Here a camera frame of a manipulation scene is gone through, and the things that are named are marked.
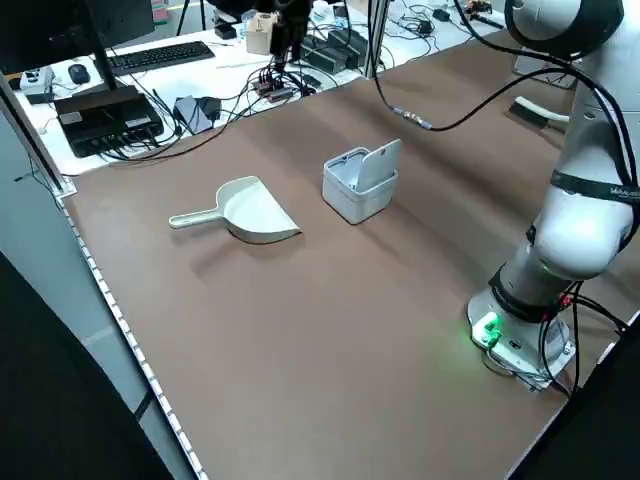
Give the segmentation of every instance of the white desk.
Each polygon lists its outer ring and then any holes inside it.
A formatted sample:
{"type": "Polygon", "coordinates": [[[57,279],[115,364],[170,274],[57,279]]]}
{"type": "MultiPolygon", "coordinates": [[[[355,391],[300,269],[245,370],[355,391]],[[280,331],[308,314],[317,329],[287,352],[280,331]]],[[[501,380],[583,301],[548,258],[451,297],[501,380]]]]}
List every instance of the white desk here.
{"type": "MultiPolygon", "coordinates": [[[[358,31],[366,38],[367,30],[366,27],[362,25],[366,22],[365,14],[352,7],[349,7],[349,11],[352,22],[356,24],[354,26],[354,30],[358,31]]],[[[406,9],[401,2],[394,2],[392,9],[390,10],[390,19],[399,18],[405,11],[406,9]]],[[[457,20],[457,15],[454,12],[452,12],[452,20],[457,20]]],[[[441,23],[434,20],[434,24],[436,25],[434,35],[437,39],[437,47],[440,50],[463,43],[469,38],[468,34],[456,28],[451,23],[441,23]]],[[[495,29],[485,25],[479,25],[476,28],[482,35],[495,31],[495,29]]],[[[400,31],[397,25],[392,21],[387,22],[387,29],[391,35],[400,31]]],[[[406,31],[404,31],[402,35],[407,37],[412,36],[406,31]]],[[[261,67],[264,67],[271,59],[270,55],[249,54],[246,52],[244,41],[222,40],[214,33],[213,30],[122,48],[118,49],[117,53],[125,54],[139,50],[147,50],[197,40],[207,43],[215,53],[215,58],[159,70],[152,70],[146,73],[139,73],[135,74],[134,77],[147,90],[151,91],[155,89],[164,102],[169,107],[173,107],[176,98],[186,97],[189,95],[194,97],[210,96],[223,99],[233,97],[242,90],[251,73],[261,67]]],[[[393,66],[394,63],[391,60],[390,54],[393,55],[395,65],[398,66],[406,63],[412,58],[425,55],[430,48],[427,43],[421,39],[403,40],[400,38],[392,38],[388,35],[385,35],[384,46],[388,50],[383,49],[381,60],[385,63],[387,68],[393,66]]],[[[436,48],[431,48],[430,53],[435,53],[436,51],[436,48]]],[[[92,60],[89,57],[81,57],[76,60],[61,62],[54,65],[53,69],[56,75],[55,83],[60,85],[54,88],[57,98],[63,98],[65,96],[69,96],[71,93],[80,92],[83,89],[100,83],[101,81],[92,60]],[[68,74],[68,68],[74,63],[82,63],[87,67],[89,74],[91,75],[90,83],[78,87],[71,82],[68,74]]],[[[306,70],[305,73],[313,75],[322,82],[320,90],[333,88],[336,83],[342,85],[351,82],[361,76],[357,71],[345,70],[334,75],[332,80],[323,73],[311,69],[306,70]]],[[[123,76],[120,80],[123,83],[135,85],[131,76],[123,76]]],[[[46,132],[40,133],[40,136],[49,150],[53,161],[63,175],[81,175],[87,171],[103,167],[108,163],[113,162],[113,160],[106,160],[106,157],[99,157],[95,155],[87,158],[77,158],[71,151],[62,128],[56,120],[54,107],[46,104],[30,105],[21,93],[18,93],[17,97],[36,130],[42,131],[46,125],[46,132]]],[[[245,109],[250,103],[255,102],[257,98],[256,94],[253,92],[242,95],[235,109],[235,113],[245,109]]],[[[221,108],[224,110],[232,110],[236,105],[236,101],[236,99],[225,100],[222,102],[221,108]]],[[[262,100],[254,105],[252,111],[262,111],[278,105],[279,104],[270,104],[266,100],[262,100]]],[[[222,112],[221,118],[216,121],[215,126],[223,125],[229,118],[229,113],[222,112]]],[[[170,134],[170,128],[165,125],[165,133],[160,137],[160,139],[167,138],[170,134]]],[[[144,149],[139,150],[139,153],[145,152],[146,150],[144,149]]]]}

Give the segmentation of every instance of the brown table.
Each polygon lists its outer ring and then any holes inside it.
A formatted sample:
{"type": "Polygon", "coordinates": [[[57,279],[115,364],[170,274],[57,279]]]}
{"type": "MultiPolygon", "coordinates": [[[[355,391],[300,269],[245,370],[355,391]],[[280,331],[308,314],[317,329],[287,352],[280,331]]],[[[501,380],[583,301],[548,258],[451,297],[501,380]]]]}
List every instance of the brown table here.
{"type": "MultiPolygon", "coordinates": [[[[512,65],[470,43],[383,84],[394,104],[444,124],[512,65]]],[[[522,241],[558,157],[558,135],[505,115],[522,92],[566,106],[564,92],[533,82],[427,133],[360,80],[174,160],[76,180],[73,218],[209,478],[496,479],[514,464],[562,398],[488,371],[464,308],[522,241]],[[395,138],[391,206],[349,226],[322,200],[323,163],[395,138]],[[245,175],[303,235],[250,246],[210,226],[169,229],[171,215],[212,207],[219,185],[245,175]]],[[[630,315],[639,260],[632,247],[584,293],[630,315]]],[[[586,374],[613,335],[586,312],[581,325],[586,374]]]]}

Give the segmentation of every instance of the black keyboard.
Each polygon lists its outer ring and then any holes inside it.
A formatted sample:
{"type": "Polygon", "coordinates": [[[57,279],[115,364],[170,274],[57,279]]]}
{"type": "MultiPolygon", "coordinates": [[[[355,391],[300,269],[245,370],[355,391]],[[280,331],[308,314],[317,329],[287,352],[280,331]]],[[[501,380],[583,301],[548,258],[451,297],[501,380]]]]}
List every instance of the black keyboard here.
{"type": "Polygon", "coordinates": [[[213,57],[203,42],[191,42],[109,57],[109,65],[114,75],[122,76],[213,57]]]}

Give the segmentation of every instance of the floor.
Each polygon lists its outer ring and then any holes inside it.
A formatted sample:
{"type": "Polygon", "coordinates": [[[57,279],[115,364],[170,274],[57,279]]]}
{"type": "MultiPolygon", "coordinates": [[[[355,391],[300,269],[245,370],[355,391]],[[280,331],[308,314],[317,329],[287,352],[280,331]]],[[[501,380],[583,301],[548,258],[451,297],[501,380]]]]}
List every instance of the floor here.
{"type": "MultiPolygon", "coordinates": [[[[182,2],[172,0],[172,4],[175,8],[182,2]]],[[[185,19],[185,33],[201,28],[199,3],[194,5],[185,19]]],[[[211,25],[213,8],[207,5],[206,11],[211,25]]],[[[180,8],[171,10],[167,25],[135,43],[175,35],[180,12],[180,8]]],[[[134,411],[147,392],[147,382],[81,257],[64,216],[49,192],[28,175],[29,158],[2,113],[0,144],[0,250],[85,345],[134,411]],[[27,177],[14,181],[23,175],[27,177]]],[[[141,425],[172,475],[178,480],[194,478],[156,402],[142,417],[141,425]]]]}

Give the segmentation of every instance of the dustpan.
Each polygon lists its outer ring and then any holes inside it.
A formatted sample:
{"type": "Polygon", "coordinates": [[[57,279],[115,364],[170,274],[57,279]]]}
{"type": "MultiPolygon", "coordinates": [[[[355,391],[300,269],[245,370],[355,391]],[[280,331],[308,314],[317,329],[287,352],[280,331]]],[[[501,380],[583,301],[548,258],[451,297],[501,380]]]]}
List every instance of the dustpan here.
{"type": "Polygon", "coordinates": [[[247,243],[279,242],[300,233],[300,228],[280,207],[258,177],[232,180],[216,192],[217,207],[169,219],[174,229],[224,222],[229,231],[247,243]]]}

